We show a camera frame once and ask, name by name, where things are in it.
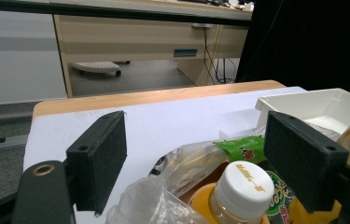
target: gray floor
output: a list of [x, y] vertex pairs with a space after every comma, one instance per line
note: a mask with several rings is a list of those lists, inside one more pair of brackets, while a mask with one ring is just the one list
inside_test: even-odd
[[118, 65], [120, 77], [115, 73], [80, 72], [69, 65], [74, 97], [195, 86], [177, 69], [175, 60], [131, 61]]
[[[176, 61], [119, 63], [122, 75], [80, 73], [70, 67], [75, 97], [121, 92], [193, 87], [176, 68]], [[24, 145], [30, 132], [34, 103], [0, 105], [0, 138], [10, 146], [0, 147], [0, 200], [16, 193], [21, 178]]]

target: green snack package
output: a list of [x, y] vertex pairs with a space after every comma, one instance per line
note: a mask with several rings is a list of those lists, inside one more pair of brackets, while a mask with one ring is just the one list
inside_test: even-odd
[[215, 145], [225, 151], [232, 161], [250, 161], [255, 164], [267, 160], [264, 156], [264, 138], [248, 136], [241, 139], [215, 142]]

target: wooden desk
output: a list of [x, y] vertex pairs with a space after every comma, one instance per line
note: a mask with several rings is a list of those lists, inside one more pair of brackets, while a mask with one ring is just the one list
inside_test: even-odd
[[164, 91], [141, 91], [134, 93], [53, 100], [37, 104], [35, 106], [33, 118], [43, 115], [77, 112], [83, 110], [102, 109], [125, 105], [141, 105], [237, 92], [278, 89], [284, 87], [285, 86], [283, 84], [277, 81], [265, 80], [215, 86], [180, 88]]
[[[191, 21], [240, 25], [240, 23], [250, 21], [252, 15], [250, 11], [238, 10], [233, 7], [216, 7], [178, 0], [49, 0], [49, 2], [68, 6], [112, 8], [123, 11], [122, 14], [126, 15], [111, 14], [107, 15], [108, 18], [147, 19], [150, 21]], [[233, 5], [238, 3], [236, 0], [230, 0], [230, 2]], [[149, 16], [141, 17], [139, 15], [141, 12], [149, 14]]]
[[[214, 7], [203, 4], [172, 1], [115, 1], [143, 8], [175, 8], [190, 14], [213, 14], [229, 19], [249, 19], [251, 12], [235, 8]], [[63, 76], [69, 98], [73, 91], [69, 75], [70, 63], [120, 62], [137, 60], [178, 60], [178, 69], [195, 85], [211, 83], [204, 64], [212, 70], [209, 57], [239, 58], [247, 36], [247, 26], [214, 24], [206, 29], [206, 39], [201, 27], [191, 22], [144, 21], [114, 18], [92, 18], [55, 15], [55, 29], [61, 53]], [[176, 50], [195, 50], [195, 55], [175, 55]]]

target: desk drawer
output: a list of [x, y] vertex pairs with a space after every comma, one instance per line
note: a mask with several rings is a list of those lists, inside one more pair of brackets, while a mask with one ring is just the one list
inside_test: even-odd
[[[55, 23], [61, 51], [69, 63], [203, 58], [203, 28], [188, 22], [55, 16]], [[212, 52], [217, 30], [214, 25], [206, 32]], [[197, 53], [174, 57], [176, 49]]]

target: bottle label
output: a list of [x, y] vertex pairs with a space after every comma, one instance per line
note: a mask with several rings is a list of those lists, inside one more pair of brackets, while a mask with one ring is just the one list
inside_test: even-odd
[[273, 180], [274, 195], [271, 199], [267, 215], [269, 217], [278, 216], [283, 220], [283, 223], [289, 223], [288, 210], [287, 210], [287, 198], [289, 197], [289, 188], [284, 180], [282, 180], [276, 173], [272, 171], [266, 171]]

